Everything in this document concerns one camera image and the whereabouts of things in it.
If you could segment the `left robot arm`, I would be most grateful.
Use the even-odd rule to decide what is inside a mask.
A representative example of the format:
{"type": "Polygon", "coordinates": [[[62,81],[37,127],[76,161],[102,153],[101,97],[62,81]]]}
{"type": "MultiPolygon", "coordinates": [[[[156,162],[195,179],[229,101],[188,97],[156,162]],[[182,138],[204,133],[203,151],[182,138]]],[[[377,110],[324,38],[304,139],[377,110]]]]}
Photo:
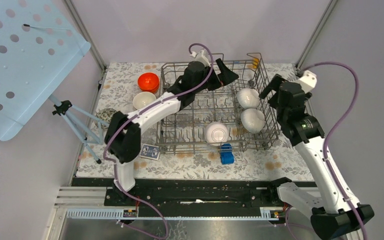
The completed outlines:
{"type": "Polygon", "coordinates": [[[165,117],[175,114],[194,102],[199,92],[214,91],[239,78],[218,58],[215,63],[194,60],[182,75],[156,100],[136,111],[113,114],[107,129],[103,157],[110,153],[114,162],[114,183],[119,188],[116,199],[124,206],[132,204],[136,181],[133,161],[140,155],[142,134],[165,117]]]}

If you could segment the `plain beige bowl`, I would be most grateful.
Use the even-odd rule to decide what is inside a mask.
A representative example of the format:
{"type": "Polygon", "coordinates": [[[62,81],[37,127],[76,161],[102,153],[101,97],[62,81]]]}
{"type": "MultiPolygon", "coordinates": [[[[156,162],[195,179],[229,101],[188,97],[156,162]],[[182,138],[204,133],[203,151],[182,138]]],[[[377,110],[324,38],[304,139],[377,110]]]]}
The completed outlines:
{"type": "Polygon", "coordinates": [[[156,100],[156,96],[148,91],[138,93],[132,101],[133,107],[140,110],[156,100]]]}

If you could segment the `orange bowl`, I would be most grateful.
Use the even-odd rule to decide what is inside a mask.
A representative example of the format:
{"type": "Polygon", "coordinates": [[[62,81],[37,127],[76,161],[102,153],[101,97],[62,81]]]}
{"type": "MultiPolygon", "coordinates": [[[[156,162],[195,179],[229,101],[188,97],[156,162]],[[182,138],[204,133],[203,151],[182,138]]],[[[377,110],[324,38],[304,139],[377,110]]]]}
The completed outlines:
{"type": "Polygon", "coordinates": [[[143,91],[143,92],[150,92],[150,93],[153,93],[153,94],[156,94],[160,88],[160,85],[156,85],[155,87],[150,87],[150,86],[145,86],[145,85],[140,85],[139,88],[143,91]]]}
{"type": "Polygon", "coordinates": [[[153,72],[146,72],[141,74],[137,79],[138,87],[150,86],[151,88],[160,85],[159,77],[153,72]]]}

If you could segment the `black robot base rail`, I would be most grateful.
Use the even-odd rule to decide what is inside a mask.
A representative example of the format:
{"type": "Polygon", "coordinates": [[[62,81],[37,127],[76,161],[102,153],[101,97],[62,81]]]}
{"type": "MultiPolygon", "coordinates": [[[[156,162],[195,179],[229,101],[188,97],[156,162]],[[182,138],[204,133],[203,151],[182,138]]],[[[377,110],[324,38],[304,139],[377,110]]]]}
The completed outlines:
{"type": "Polygon", "coordinates": [[[273,200],[270,181],[137,179],[129,191],[170,217],[259,217],[260,208],[276,212],[286,205],[273,200]]]}

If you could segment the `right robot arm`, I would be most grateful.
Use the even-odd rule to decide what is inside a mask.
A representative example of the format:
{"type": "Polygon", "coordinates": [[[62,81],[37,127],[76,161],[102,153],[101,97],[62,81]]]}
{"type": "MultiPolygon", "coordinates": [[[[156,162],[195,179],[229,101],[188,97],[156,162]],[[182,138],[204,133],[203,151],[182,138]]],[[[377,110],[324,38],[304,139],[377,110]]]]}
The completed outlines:
{"type": "Polygon", "coordinates": [[[281,177],[269,183],[267,201],[273,206],[288,204],[299,210],[311,223],[317,236],[332,240],[363,228],[374,210],[362,204],[346,184],[327,147],[327,137],[318,120],[306,112],[317,77],[307,71],[296,81],[276,74],[259,94],[276,110],[276,121],[283,135],[301,155],[317,185],[320,197],[281,177]]]}

